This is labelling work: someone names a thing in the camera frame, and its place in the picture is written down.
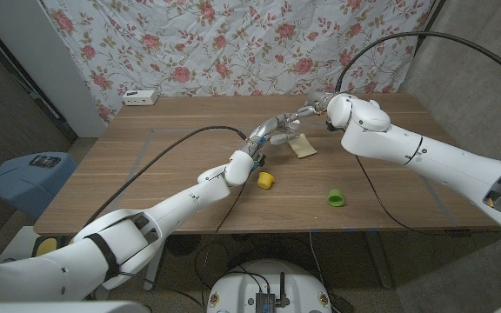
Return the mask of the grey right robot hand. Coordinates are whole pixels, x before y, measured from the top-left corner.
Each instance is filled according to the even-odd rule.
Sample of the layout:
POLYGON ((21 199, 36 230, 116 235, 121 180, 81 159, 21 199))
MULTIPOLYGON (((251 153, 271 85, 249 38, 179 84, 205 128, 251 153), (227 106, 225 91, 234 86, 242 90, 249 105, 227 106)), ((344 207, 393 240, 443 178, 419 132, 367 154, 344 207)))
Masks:
POLYGON ((323 91, 312 91, 305 99, 304 106, 295 113, 291 113, 287 118, 288 124, 293 127, 297 120, 305 117, 323 115, 328 108, 330 100, 335 96, 334 93, 323 91))

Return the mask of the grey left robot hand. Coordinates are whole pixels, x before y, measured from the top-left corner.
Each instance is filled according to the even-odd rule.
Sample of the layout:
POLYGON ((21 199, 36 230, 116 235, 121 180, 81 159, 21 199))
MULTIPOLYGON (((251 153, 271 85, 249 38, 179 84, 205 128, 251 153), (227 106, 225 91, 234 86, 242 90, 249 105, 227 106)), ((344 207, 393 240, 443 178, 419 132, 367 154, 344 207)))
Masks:
POLYGON ((291 127, 287 122, 290 114, 284 113, 261 123, 247 137, 246 145, 241 150, 247 153, 252 159, 257 160, 260 150, 267 142, 279 145, 299 138, 300 133, 298 128, 300 122, 297 120, 296 125, 291 127))

